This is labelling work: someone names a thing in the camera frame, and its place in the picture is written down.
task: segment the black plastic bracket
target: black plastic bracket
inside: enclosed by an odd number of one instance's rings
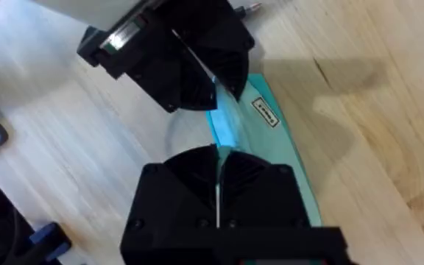
[[[169,113],[216,109],[215,85],[201,63],[240,97],[255,41],[227,0],[169,0],[142,8],[108,32],[89,27],[78,54],[113,78],[128,74]],[[135,35],[118,51],[103,48],[128,21],[138,25]]]
[[[213,145],[144,167],[120,246],[127,265],[353,264],[339,228],[310,226],[292,167],[242,152],[218,162]]]

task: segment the teal plastic strip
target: teal plastic strip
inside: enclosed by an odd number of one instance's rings
[[[291,146],[293,149],[292,155],[290,155],[290,157],[288,158],[285,158],[285,160],[288,161],[286,163],[292,166],[294,169],[296,181],[299,186],[300,193],[302,195],[302,198],[305,204],[305,209],[307,210],[308,218],[310,219],[311,225],[315,227],[319,227],[322,225],[322,220],[319,214],[318,204],[317,204],[317,201],[315,200],[313,191],[311,190],[307,175],[305,173],[305,168],[303,167],[303,163],[297,151],[295,142],[292,140],[292,134],[289,131],[289,126],[286,123],[284,115],[280,111],[278,103],[276,102],[274,96],[272,95],[271,89],[269,88],[269,86],[266,83],[266,80],[261,74],[250,74],[248,76],[248,81],[254,87],[254,89],[256,89],[257,92],[259,92],[259,94],[263,97],[263,99],[266,101],[269,107],[272,108],[272,110],[280,119],[280,122],[282,122],[283,127],[285,128],[285,131],[287,133],[287,136],[290,139]],[[221,146],[222,144],[220,143],[220,138],[217,134],[216,128],[214,127],[213,119],[210,112],[206,112],[206,118],[208,120],[212,136],[217,146]]]

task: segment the wood grain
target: wood grain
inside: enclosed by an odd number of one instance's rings
[[[325,224],[360,264],[424,264],[424,1],[266,0],[247,26]],[[63,224],[65,264],[122,264],[141,167],[212,138],[203,113],[79,59],[84,28],[0,1],[0,187],[34,226]]]

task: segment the cyan plastic piece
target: cyan plastic piece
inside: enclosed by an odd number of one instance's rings
[[[272,110],[270,116],[253,105],[262,98]],[[217,146],[231,146],[241,152],[256,155],[273,164],[290,165],[296,177],[310,223],[322,225],[318,205],[308,182],[299,153],[292,140],[286,120],[261,74],[250,74],[237,102],[233,95],[217,85],[217,110],[206,113]]]

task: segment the white label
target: white label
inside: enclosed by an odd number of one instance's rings
[[[258,97],[257,99],[253,100],[251,105],[255,107],[255,109],[261,114],[269,126],[274,128],[279,124],[279,118],[276,116],[276,114],[274,114],[274,112],[262,97]]]

